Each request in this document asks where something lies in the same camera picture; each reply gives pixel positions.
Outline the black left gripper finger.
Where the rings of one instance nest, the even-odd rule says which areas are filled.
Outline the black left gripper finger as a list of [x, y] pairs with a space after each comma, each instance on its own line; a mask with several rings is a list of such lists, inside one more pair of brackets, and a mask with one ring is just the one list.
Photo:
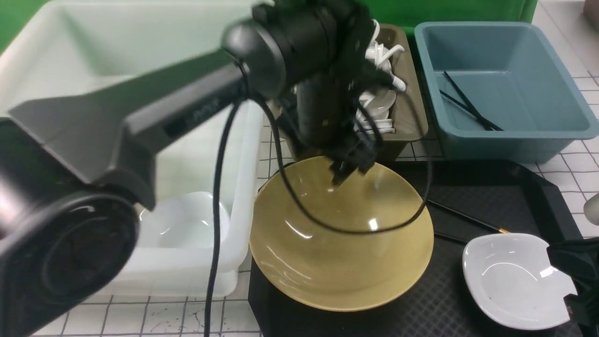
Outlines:
[[345, 156], [332, 160], [332, 185], [342, 185], [350, 175], [359, 170], [362, 166], [362, 160], [355, 156]]

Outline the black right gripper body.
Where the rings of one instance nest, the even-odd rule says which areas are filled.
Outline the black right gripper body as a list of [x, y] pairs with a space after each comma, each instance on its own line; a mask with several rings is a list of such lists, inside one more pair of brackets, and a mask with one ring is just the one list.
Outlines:
[[580, 239], [553, 243], [546, 249], [553, 267], [571, 277], [577, 294], [563, 298], [571, 320], [597, 328], [599, 323], [598, 239]]

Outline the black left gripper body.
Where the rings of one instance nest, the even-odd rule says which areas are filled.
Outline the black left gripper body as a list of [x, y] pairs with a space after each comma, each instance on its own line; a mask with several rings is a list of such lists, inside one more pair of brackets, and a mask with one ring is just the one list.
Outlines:
[[287, 91], [286, 140], [292, 157], [300, 161], [320, 155], [330, 160], [355, 156], [362, 160], [358, 171], [370, 170], [382, 138], [360, 129], [359, 96], [366, 90], [392, 89], [392, 81], [382, 70], [359, 71], [352, 79], [325, 71]]

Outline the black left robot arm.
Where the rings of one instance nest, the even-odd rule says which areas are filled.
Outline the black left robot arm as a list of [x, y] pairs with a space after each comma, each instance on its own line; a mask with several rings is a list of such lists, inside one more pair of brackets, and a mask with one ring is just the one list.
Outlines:
[[232, 106], [297, 86], [298, 138], [332, 160], [332, 184], [372, 168], [381, 139], [355, 133], [358, 97], [375, 85], [365, 59], [374, 25], [357, 0], [285, 0], [252, 7], [221, 46], [121, 83], [29, 100], [1, 119], [1, 335], [28, 337], [105, 287], [139, 238], [135, 205], [156, 205], [156, 156]]

